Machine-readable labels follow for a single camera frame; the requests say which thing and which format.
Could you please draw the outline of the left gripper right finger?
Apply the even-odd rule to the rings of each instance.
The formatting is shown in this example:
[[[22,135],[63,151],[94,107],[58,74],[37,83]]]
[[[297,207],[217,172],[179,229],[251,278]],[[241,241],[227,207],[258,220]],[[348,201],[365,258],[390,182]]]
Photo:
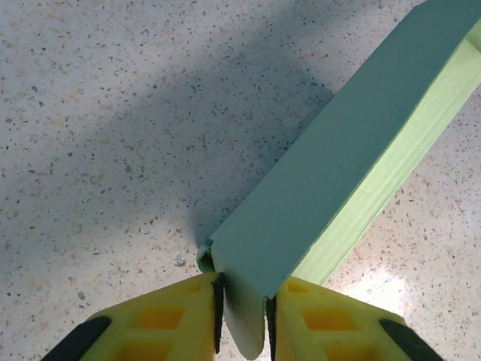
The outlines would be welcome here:
[[[439,360],[404,319],[300,278],[266,301],[272,360]]]

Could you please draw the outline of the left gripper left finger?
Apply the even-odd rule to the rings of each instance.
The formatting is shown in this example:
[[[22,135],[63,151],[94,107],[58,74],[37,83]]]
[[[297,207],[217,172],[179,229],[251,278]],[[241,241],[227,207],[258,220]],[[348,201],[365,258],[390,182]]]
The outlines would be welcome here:
[[[45,360],[213,360],[224,277],[210,272],[111,306],[77,325]]]

